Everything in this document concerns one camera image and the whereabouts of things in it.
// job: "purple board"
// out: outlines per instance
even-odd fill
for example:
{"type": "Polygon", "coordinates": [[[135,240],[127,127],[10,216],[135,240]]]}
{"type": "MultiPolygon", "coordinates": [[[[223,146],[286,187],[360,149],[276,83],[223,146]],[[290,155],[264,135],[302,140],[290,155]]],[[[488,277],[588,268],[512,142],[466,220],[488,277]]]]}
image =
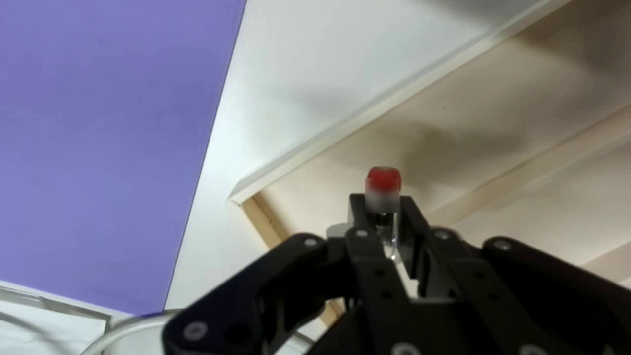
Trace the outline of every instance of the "purple board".
{"type": "Polygon", "coordinates": [[[245,0],[0,0],[0,279],[162,310],[245,0]]]}

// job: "screw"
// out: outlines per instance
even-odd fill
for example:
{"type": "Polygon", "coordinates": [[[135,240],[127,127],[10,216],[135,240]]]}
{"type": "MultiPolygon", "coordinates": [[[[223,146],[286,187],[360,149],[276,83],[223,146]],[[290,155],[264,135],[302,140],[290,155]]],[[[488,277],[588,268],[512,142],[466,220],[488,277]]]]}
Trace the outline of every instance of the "screw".
{"type": "Polygon", "coordinates": [[[436,231],[436,232],[434,233],[434,235],[435,235],[437,238],[442,239],[442,240],[447,240],[447,239],[449,239],[449,233],[447,233],[447,232],[445,232],[445,231],[436,231]]]}
{"type": "Polygon", "coordinates": [[[510,243],[509,243],[509,242],[507,242],[507,241],[505,241],[505,240],[503,240],[503,239],[496,240],[496,241],[493,243],[493,245],[494,245],[496,248],[501,249],[501,250],[504,250],[504,251],[507,251],[507,250],[509,250],[509,249],[510,249],[510,243]]]}
{"type": "Polygon", "coordinates": [[[315,246],[317,244],[317,239],[316,238],[306,238],[303,243],[305,243],[306,246],[315,246]]]}
{"type": "Polygon", "coordinates": [[[392,355],[421,355],[421,352],[409,342],[398,342],[392,347],[392,355]]]}
{"type": "Polygon", "coordinates": [[[184,328],[184,338],[196,342],[201,340],[208,332],[208,326],[204,322],[192,322],[184,328]]]}
{"type": "Polygon", "coordinates": [[[548,355],[548,352],[534,344],[524,344],[519,347],[519,355],[548,355]]]}

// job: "red cap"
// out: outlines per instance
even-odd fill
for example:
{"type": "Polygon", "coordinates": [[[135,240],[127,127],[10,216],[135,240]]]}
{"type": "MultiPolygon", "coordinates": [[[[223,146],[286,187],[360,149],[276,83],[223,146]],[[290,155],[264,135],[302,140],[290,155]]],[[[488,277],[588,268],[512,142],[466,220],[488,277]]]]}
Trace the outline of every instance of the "red cap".
{"type": "Polygon", "coordinates": [[[401,173],[393,167],[372,167],[366,177],[366,190],[381,193],[399,192],[401,191],[401,173]]]}

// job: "white cable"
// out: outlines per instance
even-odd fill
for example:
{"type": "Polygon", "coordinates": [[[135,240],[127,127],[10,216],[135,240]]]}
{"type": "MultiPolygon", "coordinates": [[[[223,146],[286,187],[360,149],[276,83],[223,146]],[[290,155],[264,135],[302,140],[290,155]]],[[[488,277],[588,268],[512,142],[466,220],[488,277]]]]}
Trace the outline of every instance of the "white cable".
{"type": "Polygon", "coordinates": [[[97,340],[94,340],[90,346],[88,346],[81,355],[100,355],[106,347],[111,343],[124,338],[128,335],[142,332],[143,330],[163,327],[167,322],[176,315],[177,312],[163,313],[157,316],[151,316],[149,318],[142,318],[135,322],[115,327],[109,332],[103,334],[97,340]]]}

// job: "white trim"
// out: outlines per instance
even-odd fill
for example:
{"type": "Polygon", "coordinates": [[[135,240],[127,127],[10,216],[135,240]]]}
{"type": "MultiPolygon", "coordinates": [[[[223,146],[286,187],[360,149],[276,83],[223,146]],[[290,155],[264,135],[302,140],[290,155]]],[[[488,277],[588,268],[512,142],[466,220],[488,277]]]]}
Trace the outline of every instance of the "white trim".
{"type": "Polygon", "coordinates": [[[539,21],[569,2],[570,0],[548,0],[538,2],[531,6],[499,26],[496,31],[489,33],[479,42],[471,45],[460,53],[454,53],[450,58],[431,66],[429,70],[419,73],[416,77],[410,78],[408,81],[399,85],[399,87],[394,88],[363,109],[360,109],[357,115],[335,124],[279,159],[259,169],[252,175],[242,179],[232,190],[228,199],[240,205],[243,201],[254,196],[267,185],[273,183],[285,174],[288,174],[317,154],[325,151],[335,143],[403,103],[405,100],[408,100],[414,94],[441,79],[451,71],[458,69],[458,67],[486,52],[505,39],[512,37],[524,28],[539,21]]]}

